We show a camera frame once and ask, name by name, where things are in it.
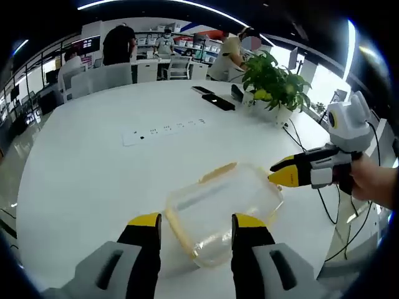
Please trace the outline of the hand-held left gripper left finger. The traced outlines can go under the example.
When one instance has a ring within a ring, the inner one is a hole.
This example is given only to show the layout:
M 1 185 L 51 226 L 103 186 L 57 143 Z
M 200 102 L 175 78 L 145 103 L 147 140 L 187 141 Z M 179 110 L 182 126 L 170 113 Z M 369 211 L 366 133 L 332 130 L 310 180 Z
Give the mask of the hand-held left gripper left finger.
M 116 242 L 108 241 L 79 262 L 74 277 L 43 298 L 153 298 L 160 271 L 161 214 L 128 222 Z

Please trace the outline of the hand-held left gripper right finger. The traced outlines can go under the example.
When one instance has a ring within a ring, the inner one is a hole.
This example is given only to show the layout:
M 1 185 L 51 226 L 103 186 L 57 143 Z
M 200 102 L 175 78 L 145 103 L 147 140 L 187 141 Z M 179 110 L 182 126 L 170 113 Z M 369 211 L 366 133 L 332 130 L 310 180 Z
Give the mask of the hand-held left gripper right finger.
M 236 298 L 327 298 L 312 266 L 286 244 L 275 243 L 263 221 L 233 214 L 231 249 Z

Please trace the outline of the person's right hand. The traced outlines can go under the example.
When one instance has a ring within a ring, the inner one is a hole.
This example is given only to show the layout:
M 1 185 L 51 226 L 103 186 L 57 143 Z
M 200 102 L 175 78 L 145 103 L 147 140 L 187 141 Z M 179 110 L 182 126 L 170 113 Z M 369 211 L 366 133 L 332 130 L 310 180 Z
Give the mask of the person's right hand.
M 395 187 L 396 169 L 384 168 L 375 164 L 363 154 L 352 162 L 352 192 L 360 201 L 373 201 L 380 206 L 391 209 L 393 189 Z

